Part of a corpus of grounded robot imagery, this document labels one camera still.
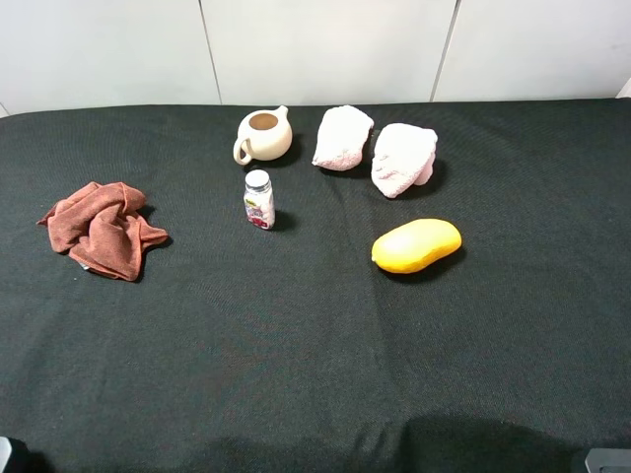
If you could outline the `brown-red cloth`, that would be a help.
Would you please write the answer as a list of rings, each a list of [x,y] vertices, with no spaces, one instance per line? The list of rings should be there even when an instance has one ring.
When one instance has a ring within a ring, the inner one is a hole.
[[[146,197],[123,182],[90,182],[56,202],[38,221],[53,251],[84,269],[128,282],[140,275],[143,254],[169,235],[139,213]]]

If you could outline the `grey object bottom right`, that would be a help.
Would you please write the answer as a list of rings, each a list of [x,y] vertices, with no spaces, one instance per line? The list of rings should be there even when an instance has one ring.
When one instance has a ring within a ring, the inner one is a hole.
[[[593,448],[585,458],[588,473],[630,473],[631,450],[622,448]]]

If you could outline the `grey object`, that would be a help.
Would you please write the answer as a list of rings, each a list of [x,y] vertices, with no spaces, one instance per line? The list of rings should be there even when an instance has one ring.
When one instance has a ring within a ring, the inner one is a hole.
[[[585,458],[588,473],[630,473],[631,450],[622,448],[593,448]]]
[[[13,447],[9,439],[0,438],[0,473],[6,473],[8,471],[8,465],[11,460]]]

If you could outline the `grey object bottom left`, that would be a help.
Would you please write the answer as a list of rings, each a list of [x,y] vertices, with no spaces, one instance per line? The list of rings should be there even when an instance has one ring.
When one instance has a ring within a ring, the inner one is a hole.
[[[0,438],[0,473],[6,473],[8,471],[8,465],[11,460],[13,447],[9,439]]]

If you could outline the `small candy bottle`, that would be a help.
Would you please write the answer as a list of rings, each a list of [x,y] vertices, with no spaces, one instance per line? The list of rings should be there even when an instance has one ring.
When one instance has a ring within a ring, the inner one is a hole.
[[[245,176],[245,213],[256,227],[271,230],[275,224],[275,205],[269,174],[255,169]]]

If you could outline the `yellow mango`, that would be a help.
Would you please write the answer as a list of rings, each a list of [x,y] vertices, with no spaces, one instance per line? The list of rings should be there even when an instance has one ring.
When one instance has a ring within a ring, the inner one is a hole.
[[[419,272],[459,250],[462,236],[450,222],[418,219],[380,236],[373,244],[371,259],[393,274]]]

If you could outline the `pink towel left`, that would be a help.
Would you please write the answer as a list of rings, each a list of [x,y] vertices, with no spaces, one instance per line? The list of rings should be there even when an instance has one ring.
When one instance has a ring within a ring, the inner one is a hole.
[[[346,171],[363,160],[363,149],[374,120],[362,110],[343,105],[328,109],[322,118],[312,164],[333,171]]]

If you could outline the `pink towel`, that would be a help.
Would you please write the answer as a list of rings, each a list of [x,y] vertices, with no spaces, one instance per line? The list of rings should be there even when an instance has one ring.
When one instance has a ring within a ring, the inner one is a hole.
[[[312,164],[333,171],[346,171],[363,160],[363,149],[374,120],[362,110],[343,105],[328,109],[322,118]]]
[[[371,179],[386,198],[425,185],[433,174],[438,135],[433,129],[391,123],[381,130],[372,160]]]

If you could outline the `cream ceramic teapot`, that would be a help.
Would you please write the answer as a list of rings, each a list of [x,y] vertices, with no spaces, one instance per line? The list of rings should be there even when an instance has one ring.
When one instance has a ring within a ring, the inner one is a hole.
[[[238,128],[233,147],[235,162],[244,167],[252,160],[269,162],[285,155],[293,141],[288,112],[287,106],[280,105],[248,114]]]

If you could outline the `pink towel right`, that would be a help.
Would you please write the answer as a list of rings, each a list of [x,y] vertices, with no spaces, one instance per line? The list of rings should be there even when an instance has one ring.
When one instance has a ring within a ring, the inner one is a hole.
[[[433,174],[438,135],[433,129],[391,123],[381,130],[372,160],[371,179],[386,198],[425,185]]]

